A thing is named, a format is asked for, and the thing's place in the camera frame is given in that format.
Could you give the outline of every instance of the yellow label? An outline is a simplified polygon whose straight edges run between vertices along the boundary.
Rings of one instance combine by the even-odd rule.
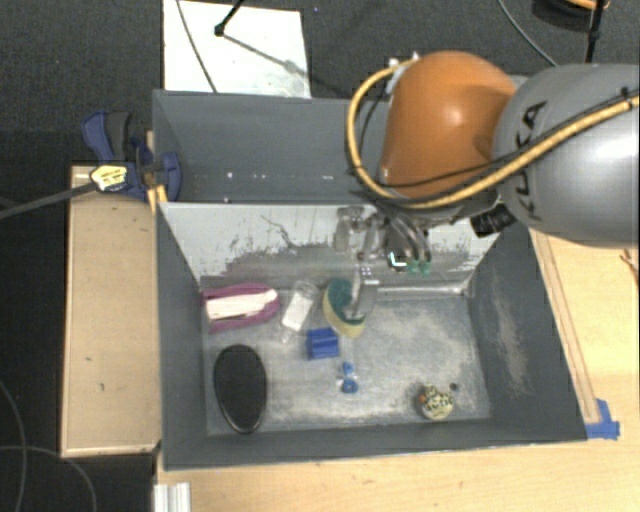
[[[101,165],[91,172],[91,180],[98,188],[115,192],[127,184],[127,168],[124,165]]]

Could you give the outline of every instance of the yellow cable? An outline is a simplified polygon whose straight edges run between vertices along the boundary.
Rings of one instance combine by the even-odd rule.
[[[356,141],[356,116],[358,115],[358,109],[360,107],[360,103],[362,102],[362,98],[364,98],[365,94],[367,94],[369,89],[371,89],[371,87],[373,87],[376,82],[388,77],[389,75],[392,75],[402,66],[409,65],[413,62],[415,62],[415,60],[413,59],[406,60],[395,66],[390,66],[388,68],[382,69],[367,78],[364,82],[362,82],[362,85],[353,95],[353,99],[349,104],[349,110],[347,112],[347,146],[349,148],[349,155],[351,156],[351,161],[353,162],[356,174],[369,189],[373,190],[375,193],[382,197],[387,197],[390,199],[397,198],[398,196],[392,192],[389,192],[384,187],[378,185],[362,165],[362,159],[360,158],[358,143]]]
[[[356,93],[353,95],[353,99],[349,104],[349,110],[347,112],[347,146],[349,149],[349,155],[351,157],[351,161],[353,162],[353,166],[355,168],[356,174],[363,182],[363,184],[369,188],[371,191],[375,192],[381,197],[388,199],[397,199],[398,195],[390,192],[384,187],[378,185],[369,175],[365,167],[362,165],[362,159],[360,157],[360,152],[358,151],[358,144],[356,142],[356,134],[355,134],[355,121],[358,113],[358,108],[362,101],[362,98],[367,94],[369,89],[383,78],[386,78],[389,75],[395,73],[396,70],[401,68],[402,66],[406,66],[414,62],[413,60],[408,60],[401,62],[395,66],[391,66],[385,69],[378,71],[371,75],[367,80],[365,80],[362,85],[358,88]],[[624,112],[628,112],[632,108],[638,108],[640,104],[640,96],[636,95],[628,99],[624,99],[615,103],[609,107],[605,107],[593,114],[589,114],[582,119],[562,128],[557,133],[552,136],[544,139],[539,142],[535,146],[531,147],[526,152],[522,153],[520,156],[516,157],[514,160],[510,161],[505,166],[497,169],[492,172],[489,176],[475,182],[473,185],[459,190],[458,192],[454,192],[447,196],[433,199],[431,201],[425,201],[422,203],[412,203],[402,205],[405,208],[410,209],[429,209],[429,208],[440,208],[443,206],[450,205],[452,203],[456,203],[463,199],[468,199],[474,194],[481,192],[489,187],[492,187],[499,183],[500,181],[508,178],[509,176],[515,174],[523,167],[529,165],[531,162],[540,158],[542,155],[551,151],[553,148],[564,142],[570,137],[591,128],[607,119],[611,119],[617,115],[623,114]]]
[[[594,112],[584,118],[576,121],[575,123],[566,126],[561,129],[554,135],[544,139],[540,143],[533,146],[528,151],[524,152],[514,160],[511,160],[508,164],[501,167],[500,169],[492,172],[486,178],[478,180],[473,185],[466,187],[458,192],[453,194],[449,194],[448,196],[441,197],[439,199],[433,199],[431,201],[425,201],[423,203],[414,203],[406,205],[407,208],[412,209],[427,209],[427,208],[439,208],[442,206],[447,206],[452,203],[456,203],[463,199],[468,199],[474,194],[486,190],[489,187],[497,185],[500,181],[508,178],[509,176],[515,174],[523,167],[526,167],[534,160],[540,158],[542,155],[551,151],[553,148],[564,142],[570,137],[586,130],[587,128],[591,128],[598,123],[606,121],[607,119],[611,119],[619,114],[627,112],[631,110],[633,107],[638,107],[639,96],[634,96],[630,98],[630,101],[622,100],[619,103],[615,103],[610,107],[605,107],[602,110]]]

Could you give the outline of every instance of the wooden board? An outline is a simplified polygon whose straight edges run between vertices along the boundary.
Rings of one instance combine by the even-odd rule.
[[[72,170],[72,185],[90,168]],[[69,207],[60,450],[151,451],[160,439],[153,219],[149,206],[93,192]]]

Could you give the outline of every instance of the bin floor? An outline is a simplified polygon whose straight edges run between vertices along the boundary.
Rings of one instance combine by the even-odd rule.
[[[280,293],[283,309],[288,297]],[[260,432],[333,429],[425,422],[416,396],[427,383],[446,391],[454,384],[455,408],[447,421],[488,418],[489,398],[463,296],[379,300],[362,336],[347,340],[341,356],[309,361],[304,338],[282,343],[280,316],[259,326],[208,334],[203,318],[204,387],[207,432],[231,428],[218,407],[213,366],[229,345],[252,347],[267,371],[267,410]],[[340,391],[343,356],[349,352],[360,389]]]

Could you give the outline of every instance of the white paper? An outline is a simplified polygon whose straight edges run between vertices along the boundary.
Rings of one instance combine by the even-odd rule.
[[[180,5],[218,92],[311,97],[299,12],[240,7],[226,27],[227,37],[216,37],[214,27],[230,5],[189,1]],[[164,0],[164,87],[211,92],[176,0]]]

